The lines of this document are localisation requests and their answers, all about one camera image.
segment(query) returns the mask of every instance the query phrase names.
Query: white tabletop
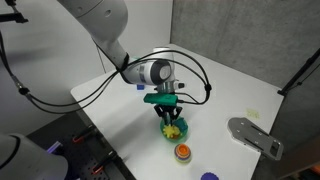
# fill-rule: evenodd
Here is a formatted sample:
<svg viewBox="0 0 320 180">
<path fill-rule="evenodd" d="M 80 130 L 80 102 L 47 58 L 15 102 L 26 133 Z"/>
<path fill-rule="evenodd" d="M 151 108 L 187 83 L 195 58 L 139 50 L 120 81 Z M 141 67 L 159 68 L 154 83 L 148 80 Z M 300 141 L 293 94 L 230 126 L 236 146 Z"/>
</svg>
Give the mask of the white tabletop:
<svg viewBox="0 0 320 180">
<path fill-rule="evenodd" d="M 211 98 L 205 105 L 180 105 L 183 107 L 181 116 L 189 125 L 185 142 L 192 152 L 189 164 L 183 165 L 174 159 L 176 144 L 162 136 L 160 118 L 153 109 L 154 105 L 143 102 L 144 95 L 154 92 L 154 87 L 138 91 L 135 85 L 128 85 L 117 76 L 101 97 L 84 109 L 85 113 L 123 158 L 136 179 L 197 180 L 206 172 L 212 172 L 220 179 L 251 179 L 260 153 L 233 140 L 227 122 L 232 117 L 247 117 L 270 132 L 283 100 L 283 96 L 277 94 L 279 88 L 176 45 L 168 47 L 196 58 L 204 66 L 213 87 Z M 174 58 L 200 72 L 185 57 L 174 55 Z M 73 88 L 71 94 L 80 100 L 110 74 Z M 175 74 L 180 82 L 187 84 L 180 91 L 197 99 L 204 98 L 203 85 L 196 76 L 179 65 L 176 65 Z"/>
</svg>

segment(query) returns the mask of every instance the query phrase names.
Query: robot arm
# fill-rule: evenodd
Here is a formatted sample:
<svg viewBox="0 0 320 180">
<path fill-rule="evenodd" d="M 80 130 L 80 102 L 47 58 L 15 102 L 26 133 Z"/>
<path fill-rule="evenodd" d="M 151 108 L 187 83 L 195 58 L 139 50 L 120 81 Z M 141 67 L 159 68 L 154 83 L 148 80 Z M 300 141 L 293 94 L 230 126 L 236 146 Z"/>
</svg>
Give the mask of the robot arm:
<svg viewBox="0 0 320 180">
<path fill-rule="evenodd" d="M 161 85 L 174 81 L 173 63 L 148 61 L 128 67 L 128 53 L 118 38 L 128 21 L 128 11 L 123 0 L 58 0 L 90 33 L 93 41 L 108 59 L 121 71 L 124 81 L 130 84 Z M 173 59 L 172 53 L 160 53 L 150 58 Z"/>
</svg>

